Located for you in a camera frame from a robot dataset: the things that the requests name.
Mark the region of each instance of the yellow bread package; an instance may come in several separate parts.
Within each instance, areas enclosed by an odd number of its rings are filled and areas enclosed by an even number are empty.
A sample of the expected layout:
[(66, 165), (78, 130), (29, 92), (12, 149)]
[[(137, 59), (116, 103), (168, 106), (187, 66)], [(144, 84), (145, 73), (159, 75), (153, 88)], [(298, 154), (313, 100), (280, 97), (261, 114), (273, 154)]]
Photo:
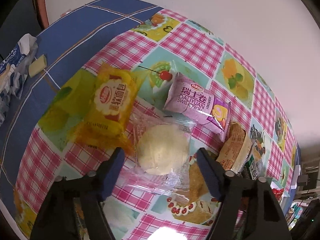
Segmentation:
[(72, 140), (101, 149), (122, 147), (127, 154), (133, 154), (133, 145), (124, 132), (145, 76), (145, 71), (101, 65), (89, 111), (75, 127)]

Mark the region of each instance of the white wall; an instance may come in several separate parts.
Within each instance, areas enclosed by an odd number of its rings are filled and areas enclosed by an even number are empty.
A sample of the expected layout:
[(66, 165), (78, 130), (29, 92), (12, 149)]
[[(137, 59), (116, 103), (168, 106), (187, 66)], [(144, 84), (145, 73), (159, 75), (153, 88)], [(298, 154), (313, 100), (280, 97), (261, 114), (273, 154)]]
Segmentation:
[[(92, 0), (45, 1), (52, 23)], [(300, 0), (144, 1), (189, 17), (228, 42), (272, 88), (300, 147), (320, 142), (320, 30)]]

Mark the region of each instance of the blue white package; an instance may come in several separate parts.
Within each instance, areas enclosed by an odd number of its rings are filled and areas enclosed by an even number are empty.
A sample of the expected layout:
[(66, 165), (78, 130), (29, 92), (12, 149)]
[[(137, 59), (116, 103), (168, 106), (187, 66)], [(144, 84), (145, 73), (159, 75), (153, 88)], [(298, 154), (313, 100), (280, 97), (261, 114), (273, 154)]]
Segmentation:
[(0, 63), (0, 126), (7, 116), (10, 97), (21, 97), (23, 84), (28, 76), (29, 65), (35, 57), (37, 38), (25, 34), (8, 57)]

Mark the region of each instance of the cherry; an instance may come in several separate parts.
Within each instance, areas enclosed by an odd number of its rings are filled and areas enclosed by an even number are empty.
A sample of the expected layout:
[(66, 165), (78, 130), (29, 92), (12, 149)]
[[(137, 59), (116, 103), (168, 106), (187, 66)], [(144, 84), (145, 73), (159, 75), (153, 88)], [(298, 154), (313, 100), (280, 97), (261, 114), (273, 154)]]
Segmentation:
[(162, 80), (170, 81), (170, 80), (172, 80), (172, 74), (169, 71), (163, 70), (160, 73), (160, 78)]

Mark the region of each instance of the purple snack wrapper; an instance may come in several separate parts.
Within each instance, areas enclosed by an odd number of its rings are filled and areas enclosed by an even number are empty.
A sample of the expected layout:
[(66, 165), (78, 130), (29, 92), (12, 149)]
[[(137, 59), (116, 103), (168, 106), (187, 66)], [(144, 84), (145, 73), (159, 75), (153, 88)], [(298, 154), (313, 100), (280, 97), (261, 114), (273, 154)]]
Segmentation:
[(175, 75), (164, 110), (183, 114), (219, 134), (220, 140), (224, 142), (230, 120), (230, 103), (224, 102), (180, 72)]

